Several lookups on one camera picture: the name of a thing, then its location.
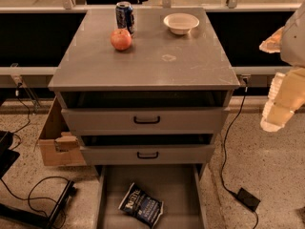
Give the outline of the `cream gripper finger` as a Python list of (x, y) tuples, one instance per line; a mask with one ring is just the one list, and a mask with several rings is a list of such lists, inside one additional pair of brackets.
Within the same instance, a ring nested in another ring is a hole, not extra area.
[(259, 45), (259, 49), (267, 53), (280, 52), (283, 30), (284, 28), (281, 27), (277, 31), (275, 31), (270, 37), (268, 37)]
[(292, 68), (287, 73), (276, 73), (262, 113), (261, 128), (266, 132), (277, 132), (304, 104), (305, 69)]

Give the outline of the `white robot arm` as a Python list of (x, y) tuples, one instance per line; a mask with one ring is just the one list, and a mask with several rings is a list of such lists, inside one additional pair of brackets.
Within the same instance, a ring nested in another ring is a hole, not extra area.
[(287, 73), (275, 74), (260, 121), (264, 131), (277, 132), (305, 104), (305, 2), (259, 49), (279, 52), (281, 60), (292, 66)]

